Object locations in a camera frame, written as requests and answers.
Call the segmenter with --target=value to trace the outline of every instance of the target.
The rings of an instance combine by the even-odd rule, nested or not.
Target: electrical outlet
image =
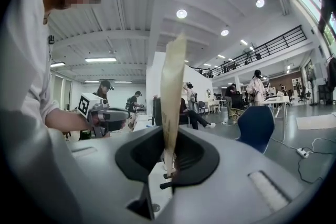
[[[302,157],[302,158],[308,158],[309,156],[309,153],[307,153],[306,151],[304,151],[302,148],[298,148],[296,150],[297,153],[299,153],[299,155]]]

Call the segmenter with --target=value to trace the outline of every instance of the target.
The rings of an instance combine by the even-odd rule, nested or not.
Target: person in black shirt
[[[226,88],[224,99],[226,100],[226,107],[227,107],[227,117],[229,118],[231,113],[231,107],[232,107],[232,94],[235,92],[236,85],[232,83],[229,87]]]
[[[130,129],[133,128],[134,126],[134,121],[135,121],[135,107],[138,108],[143,108],[144,105],[143,104],[138,104],[138,97],[141,95],[140,91],[135,92],[135,94],[131,97],[130,99],[130,106],[128,107],[128,111],[131,113],[131,118],[130,118],[130,122],[128,124],[128,127]]]
[[[185,101],[181,98],[180,104],[180,121],[185,121],[184,117],[188,116],[190,119],[190,123],[193,129],[198,130],[198,123],[199,122],[204,128],[213,128],[216,126],[216,123],[209,123],[205,119],[203,119],[199,114],[197,114],[193,110],[189,110],[185,105]]]

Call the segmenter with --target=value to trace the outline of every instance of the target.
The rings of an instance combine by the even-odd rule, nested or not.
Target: linear light fixture
[[[64,62],[54,62],[50,65],[50,67],[61,67],[64,66],[65,63]]]
[[[86,62],[115,62],[115,57],[85,58]]]

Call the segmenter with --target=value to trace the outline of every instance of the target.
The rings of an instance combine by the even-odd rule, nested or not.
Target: shoe
[[[208,123],[204,128],[210,129],[214,128],[216,126],[216,123]]]

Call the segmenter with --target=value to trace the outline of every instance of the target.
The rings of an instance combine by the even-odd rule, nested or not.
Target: column
[[[237,89],[237,91],[242,92],[242,91],[240,90],[240,80],[239,80],[239,77],[238,77],[238,76],[235,76],[235,85],[236,85],[236,89]]]

